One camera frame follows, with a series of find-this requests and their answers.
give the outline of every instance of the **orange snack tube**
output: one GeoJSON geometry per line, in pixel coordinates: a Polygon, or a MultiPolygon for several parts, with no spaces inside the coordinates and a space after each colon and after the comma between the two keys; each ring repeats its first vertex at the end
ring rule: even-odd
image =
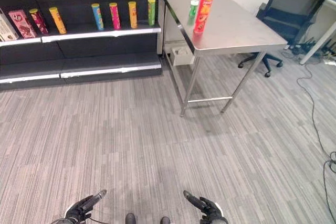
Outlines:
{"type": "Polygon", "coordinates": [[[208,19],[213,0],[200,0],[194,27],[195,33],[202,33],[208,19]]]}

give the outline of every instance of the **table top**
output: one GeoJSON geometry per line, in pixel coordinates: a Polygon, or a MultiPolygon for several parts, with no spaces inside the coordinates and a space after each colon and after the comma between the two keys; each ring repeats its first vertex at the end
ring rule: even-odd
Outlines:
{"type": "Polygon", "coordinates": [[[214,0],[202,34],[189,19],[191,0],[164,0],[196,56],[260,52],[284,48],[287,41],[233,0],[214,0]]]}

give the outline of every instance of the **black office chair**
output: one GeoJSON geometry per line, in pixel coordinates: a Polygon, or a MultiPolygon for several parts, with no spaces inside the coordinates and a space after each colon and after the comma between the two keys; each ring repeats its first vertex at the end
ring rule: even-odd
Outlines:
{"type": "MultiPolygon", "coordinates": [[[[269,0],[263,3],[257,14],[257,18],[276,31],[288,41],[289,45],[297,44],[306,33],[308,27],[313,24],[312,18],[320,8],[324,0],[269,0]]],[[[242,68],[244,62],[253,60],[258,53],[241,61],[238,65],[242,68]]],[[[268,59],[277,61],[277,67],[282,67],[282,60],[266,54],[263,63],[268,72],[265,77],[271,76],[271,67],[268,59]]]]}

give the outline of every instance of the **white desk leg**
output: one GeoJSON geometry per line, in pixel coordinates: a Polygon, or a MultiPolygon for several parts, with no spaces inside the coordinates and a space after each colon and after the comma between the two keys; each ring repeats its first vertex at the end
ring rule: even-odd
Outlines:
{"type": "Polygon", "coordinates": [[[328,31],[316,42],[316,44],[311,48],[311,50],[304,56],[304,58],[300,61],[300,64],[303,65],[306,61],[316,53],[316,51],[323,46],[324,43],[329,39],[329,37],[335,32],[336,30],[336,21],[332,26],[328,29],[328,31]]]}

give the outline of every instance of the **lime green snack tube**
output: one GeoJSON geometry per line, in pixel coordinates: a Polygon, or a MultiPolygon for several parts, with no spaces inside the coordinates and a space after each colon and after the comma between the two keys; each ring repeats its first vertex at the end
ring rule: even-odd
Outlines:
{"type": "Polygon", "coordinates": [[[150,26],[155,24],[155,0],[148,0],[148,24],[150,26]]]}
{"type": "Polygon", "coordinates": [[[198,0],[191,0],[190,1],[190,11],[189,11],[189,17],[195,17],[198,7],[198,0]]]}

